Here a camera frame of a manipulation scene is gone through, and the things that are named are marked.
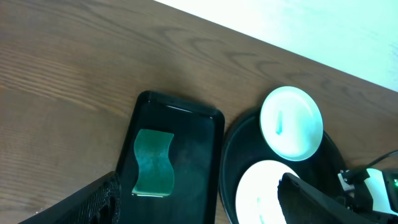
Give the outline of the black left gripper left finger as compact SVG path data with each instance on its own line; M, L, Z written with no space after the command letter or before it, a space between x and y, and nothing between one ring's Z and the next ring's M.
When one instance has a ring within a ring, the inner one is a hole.
M109 172L22 224L117 224L121 214L121 184Z

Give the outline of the green yellow sponge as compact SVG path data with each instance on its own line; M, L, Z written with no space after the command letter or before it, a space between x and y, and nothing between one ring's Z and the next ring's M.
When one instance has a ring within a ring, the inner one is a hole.
M174 168L169 149L174 134L151 129L139 130L134 141L138 177L132 194L141 197L168 197L174 189Z

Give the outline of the white plate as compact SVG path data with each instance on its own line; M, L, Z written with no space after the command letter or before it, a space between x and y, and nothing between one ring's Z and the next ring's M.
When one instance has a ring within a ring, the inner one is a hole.
M241 177L236 191L236 215L239 224L286 224L277 192L285 173L296 173L287 165L260 161Z

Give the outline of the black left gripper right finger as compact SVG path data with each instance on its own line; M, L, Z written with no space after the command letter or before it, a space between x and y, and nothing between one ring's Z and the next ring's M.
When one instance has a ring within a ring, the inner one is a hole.
M285 173L277 197L286 224L397 224L386 213L355 213L291 173Z

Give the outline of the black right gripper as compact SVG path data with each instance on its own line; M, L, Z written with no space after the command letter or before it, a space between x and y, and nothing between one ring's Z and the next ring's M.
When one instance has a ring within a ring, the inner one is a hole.
M371 212L373 198L365 180L370 178L366 169L340 170L338 180L345 193L349 207L355 212Z

